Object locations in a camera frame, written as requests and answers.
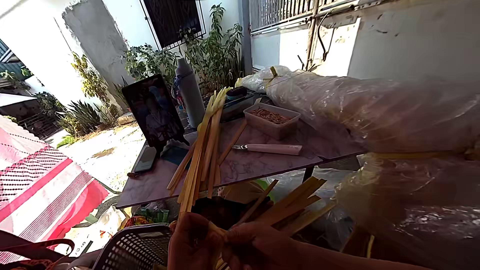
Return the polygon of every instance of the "knife handle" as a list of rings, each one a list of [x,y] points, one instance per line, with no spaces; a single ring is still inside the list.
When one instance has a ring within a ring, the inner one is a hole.
[[[301,145],[259,145],[259,144],[247,144],[249,151],[276,153],[285,155],[296,155],[300,153]]]

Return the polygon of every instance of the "red and white cloth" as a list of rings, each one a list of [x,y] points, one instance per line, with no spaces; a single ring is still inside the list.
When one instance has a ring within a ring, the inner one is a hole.
[[[70,158],[0,116],[0,230],[31,242],[62,238],[107,194]],[[0,263],[19,259],[0,253]]]

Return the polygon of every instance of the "concrete ground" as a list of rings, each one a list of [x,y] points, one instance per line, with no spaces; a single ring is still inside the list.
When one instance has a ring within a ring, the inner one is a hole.
[[[65,133],[60,131],[45,141],[56,147]],[[144,141],[137,123],[130,123],[89,134],[59,150],[97,180],[122,191]]]

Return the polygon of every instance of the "black basket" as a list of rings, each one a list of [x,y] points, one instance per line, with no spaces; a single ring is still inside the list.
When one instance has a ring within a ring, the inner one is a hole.
[[[166,267],[170,237],[168,223],[120,230],[102,249],[93,270],[152,270],[155,263]]]

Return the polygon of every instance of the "plastic basket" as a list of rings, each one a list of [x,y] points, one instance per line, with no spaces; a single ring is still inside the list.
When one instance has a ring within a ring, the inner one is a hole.
[[[261,117],[255,116],[250,113],[250,111],[258,108],[263,108],[265,110],[278,113],[282,116],[286,116],[290,118],[290,120],[288,120],[283,124],[275,124],[273,122],[270,122],[266,119],[263,119]],[[292,133],[295,133],[297,131],[297,123],[300,118],[300,114],[296,111],[287,110],[284,108],[268,105],[265,103],[254,104],[253,106],[246,108],[243,112],[245,113],[245,119],[247,120],[248,125],[260,130],[261,132],[277,140],[281,140],[286,136]]]
[[[93,270],[152,270],[155,263],[166,267],[170,237],[168,223],[120,230],[103,248]]]

